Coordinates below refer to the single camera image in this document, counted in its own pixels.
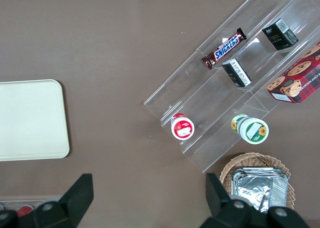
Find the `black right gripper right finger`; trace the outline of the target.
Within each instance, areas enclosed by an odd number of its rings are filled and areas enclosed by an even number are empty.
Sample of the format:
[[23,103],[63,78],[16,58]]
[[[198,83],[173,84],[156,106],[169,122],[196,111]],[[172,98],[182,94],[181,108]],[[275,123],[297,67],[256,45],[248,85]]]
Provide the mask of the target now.
[[244,201],[232,200],[215,173],[206,174],[205,195],[211,212],[203,228],[248,228],[251,207]]

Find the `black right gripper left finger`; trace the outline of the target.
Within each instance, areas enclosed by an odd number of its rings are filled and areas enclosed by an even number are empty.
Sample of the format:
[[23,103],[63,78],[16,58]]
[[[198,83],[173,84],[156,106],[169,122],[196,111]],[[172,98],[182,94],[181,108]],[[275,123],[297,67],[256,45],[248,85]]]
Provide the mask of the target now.
[[47,201],[34,211],[34,226],[36,228],[76,228],[93,199],[93,176],[82,174],[58,201]]

